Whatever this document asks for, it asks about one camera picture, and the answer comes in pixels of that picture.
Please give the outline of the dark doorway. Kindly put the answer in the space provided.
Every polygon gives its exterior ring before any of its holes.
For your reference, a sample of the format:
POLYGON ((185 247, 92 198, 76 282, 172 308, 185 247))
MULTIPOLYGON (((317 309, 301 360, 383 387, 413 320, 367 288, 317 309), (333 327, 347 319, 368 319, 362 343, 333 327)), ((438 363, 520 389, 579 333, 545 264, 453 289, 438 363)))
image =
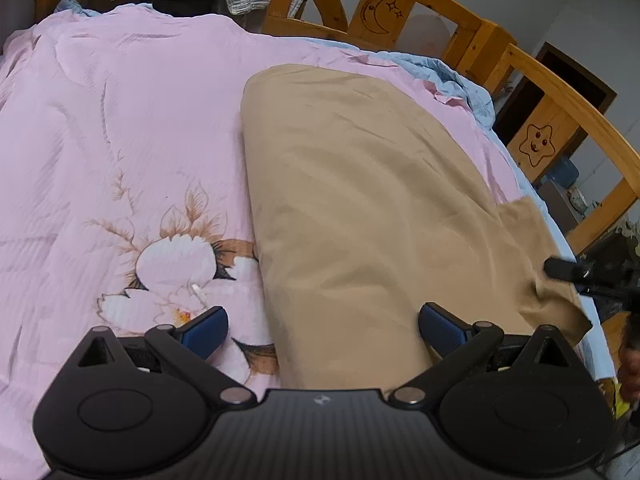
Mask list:
POLYGON ((544 98, 566 113, 577 127, 563 148, 567 153, 573 153, 589 133, 598 138, 613 133, 604 113, 617 92, 553 44, 546 42, 536 55, 511 44, 487 79, 487 89, 496 96, 498 85, 513 73, 521 75, 520 81, 503 106, 496 109, 494 122, 494 131, 503 144, 510 144, 524 131, 544 98))

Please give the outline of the tan hooded zip jacket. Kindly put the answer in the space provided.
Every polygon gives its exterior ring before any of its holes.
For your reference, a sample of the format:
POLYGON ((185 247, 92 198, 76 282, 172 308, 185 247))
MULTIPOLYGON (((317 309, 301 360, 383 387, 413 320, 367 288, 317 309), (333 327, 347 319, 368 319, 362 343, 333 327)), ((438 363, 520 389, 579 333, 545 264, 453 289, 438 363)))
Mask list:
POLYGON ((528 335, 590 330, 544 276, 556 246, 529 198, 500 204, 445 127, 388 82, 306 65, 247 81, 250 209, 281 382, 390 392, 438 361, 434 302, 528 335))

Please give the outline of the pink floral quilt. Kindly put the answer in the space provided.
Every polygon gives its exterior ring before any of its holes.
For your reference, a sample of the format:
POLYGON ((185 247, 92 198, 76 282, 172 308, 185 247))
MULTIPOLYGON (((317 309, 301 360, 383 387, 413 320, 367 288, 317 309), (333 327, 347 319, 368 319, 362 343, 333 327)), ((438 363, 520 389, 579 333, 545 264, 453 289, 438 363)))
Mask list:
POLYGON ((499 203, 521 196, 470 110, 354 47, 173 18, 143 4, 63 10, 1 58, 1 474, 47 466, 32 415, 88 328, 136 336, 211 306, 213 355, 257 393, 280 384, 264 315, 240 103, 254 74, 305 64, 386 80, 433 114, 499 203))

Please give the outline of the blue bucket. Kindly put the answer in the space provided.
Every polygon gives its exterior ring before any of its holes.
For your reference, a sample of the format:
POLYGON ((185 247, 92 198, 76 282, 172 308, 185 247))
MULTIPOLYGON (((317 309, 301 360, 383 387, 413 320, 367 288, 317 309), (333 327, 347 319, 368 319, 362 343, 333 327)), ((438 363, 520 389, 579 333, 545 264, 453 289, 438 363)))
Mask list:
POLYGON ((561 156, 544 176, 564 190, 569 190, 578 180, 579 170, 568 157, 561 156))

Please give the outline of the wooden bed frame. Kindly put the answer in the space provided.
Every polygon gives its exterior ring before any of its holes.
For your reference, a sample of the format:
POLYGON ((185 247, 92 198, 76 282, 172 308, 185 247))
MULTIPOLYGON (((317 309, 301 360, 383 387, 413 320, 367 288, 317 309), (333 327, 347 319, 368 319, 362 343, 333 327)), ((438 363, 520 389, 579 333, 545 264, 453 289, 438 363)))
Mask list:
MULTIPOLYGON (((61 0, 35 0, 37 18, 50 14, 61 0)), ((149 1, 178 15, 208 11, 230 14, 226 0, 81 0, 97 11, 110 10, 123 2, 149 1)), ((398 52, 399 38, 406 30, 409 14, 423 6, 433 18, 454 25, 437 59, 470 81, 487 89, 487 79, 498 66, 507 47, 518 47, 500 25, 481 18, 456 0, 305 0, 300 10, 289 16, 292 0, 271 0, 258 11, 258 26, 272 36, 317 40, 328 46, 355 47, 374 53, 398 52)), ((601 149, 622 176, 613 191, 595 206, 586 218, 567 233, 575 254, 583 254, 612 231, 617 222, 638 202, 639 155, 623 135, 613 133, 591 140, 601 149)), ((529 182, 538 183, 561 156, 577 127, 551 100, 544 98, 536 107, 524 131, 506 147, 529 182)))

